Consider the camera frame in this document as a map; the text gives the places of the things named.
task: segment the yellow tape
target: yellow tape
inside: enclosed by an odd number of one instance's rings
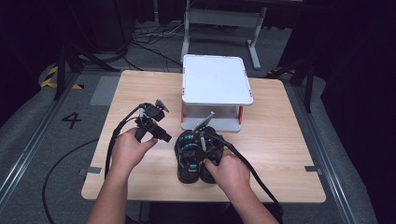
[[[44,81],[41,83],[41,87],[57,88],[58,84],[50,82],[57,71],[58,71],[58,66],[54,65],[49,70],[49,73],[47,74],[46,79],[44,79]],[[83,90],[83,89],[84,89],[84,85],[75,84],[73,86],[73,90]]]

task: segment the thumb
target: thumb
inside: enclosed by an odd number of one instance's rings
[[[158,139],[157,138],[151,138],[150,140],[148,140],[147,142],[142,143],[142,145],[144,146],[145,150],[149,150],[152,147],[155,146],[155,144],[157,144]]]
[[[218,168],[209,159],[204,159],[204,165],[205,165],[207,171],[209,171],[209,173],[212,175],[214,175],[214,173],[216,172],[216,170]]]

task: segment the metal frame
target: metal frame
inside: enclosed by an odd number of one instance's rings
[[[254,69],[260,70],[262,67],[256,52],[256,43],[259,38],[262,22],[264,21],[266,7],[262,8],[260,13],[231,12],[221,10],[209,10],[191,8],[190,0],[187,0],[186,13],[184,18],[184,39],[181,49],[180,61],[183,63],[184,55],[189,53],[190,47],[190,24],[203,23],[212,25],[229,25],[254,28],[254,35],[251,40],[247,41],[247,47],[250,52],[251,61]]]
[[[304,94],[298,87],[292,87],[293,92],[297,96],[297,101],[299,102],[299,107],[304,108],[305,103],[304,103]],[[318,154],[318,160],[320,162],[322,172],[325,174],[327,182],[330,186],[330,189],[332,191],[332,196],[334,197],[335,203],[338,206],[338,209],[340,211],[341,218],[344,220],[344,223],[358,223],[351,205],[347,199],[347,196],[345,194],[345,191],[341,185],[340,178],[338,177],[337,173],[334,170],[334,167],[332,165],[332,160],[330,159],[326,148],[323,144],[323,140],[321,139],[319,133],[318,133],[318,127],[312,118],[312,115],[310,113],[304,113],[303,119],[306,121],[309,127],[309,131],[312,134],[312,137],[314,138],[315,141],[315,151]]]
[[[77,78],[78,78],[77,74],[71,74],[70,77],[66,80],[64,94],[61,94],[59,99],[53,101],[52,104],[49,106],[46,115],[41,120],[40,124],[35,130],[35,133],[29,140],[22,154],[20,155],[18,160],[15,162],[15,165],[12,167],[11,171],[9,172],[5,182],[1,186],[0,213],[5,208],[8,199],[11,197],[12,193],[14,192],[14,189],[17,187],[18,183],[20,182],[24,172],[26,171],[31,160],[33,159],[33,156],[37,152],[38,148],[41,146],[41,143],[48,132],[50,124],[52,123],[53,119],[55,118],[55,115],[62,106],[64,99],[67,96],[67,93],[70,92],[73,85],[76,83]]]

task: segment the person's left hand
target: person's left hand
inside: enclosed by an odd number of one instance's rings
[[[146,152],[149,151],[158,139],[151,138],[147,142],[140,143],[134,137],[137,128],[132,128],[117,137],[113,147],[110,171],[128,177],[134,167],[142,161]]]

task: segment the gray carpet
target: gray carpet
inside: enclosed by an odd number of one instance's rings
[[[290,32],[291,30],[277,30],[276,28],[262,30],[257,43],[257,51],[262,64],[260,71],[252,67],[245,42],[247,31],[243,29],[224,33],[213,28],[198,27],[191,33],[190,53],[241,57],[245,62],[249,77],[264,77],[268,70],[276,68]],[[156,49],[178,62],[181,43],[182,36],[174,35],[152,45],[145,45],[145,47]],[[176,63],[136,46],[129,48],[126,57],[135,66],[144,70],[180,72],[180,66]],[[130,69],[130,65],[123,59],[109,64],[121,70]],[[50,65],[49,68],[43,68],[41,79],[50,68]],[[105,72],[94,64],[85,66],[82,75],[77,79],[77,84],[84,85],[84,89],[71,90],[64,99],[28,169],[1,211],[0,223],[48,223],[41,200],[44,179],[54,163],[65,153],[99,137],[119,76],[120,73]],[[304,86],[292,87],[288,83],[289,76],[282,76],[281,79],[284,80],[314,163],[317,168],[321,169],[315,139],[304,119],[306,112],[299,104],[299,94],[304,90]],[[323,80],[315,78],[312,114],[309,116],[318,127],[318,134],[344,187],[356,223],[376,223],[365,187],[339,142],[320,101],[319,96],[324,86]],[[53,88],[43,88],[0,130],[1,181],[6,179],[13,163],[22,154],[40,120],[50,107],[54,93]],[[75,122],[71,128],[72,123],[62,121],[62,119],[73,113],[78,113],[78,119],[81,121]],[[90,213],[93,202],[81,197],[80,191],[84,176],[79,175],[78,172],[81,168],[87,168],[90,165],[95,147],[96,142],[93,142],[78,149],[53,170],[47,185],[46,196],[49,211],[55,223],[84,223]],[[328,179],[325,175],[319,177],[326,192],[326,202],[284,204],[284,223],[344,223]],[[128,206],[128,215],[134,220],[147,219],[147,208],[142,210],[143,216],[139,216],[140,202],[129,202]]]

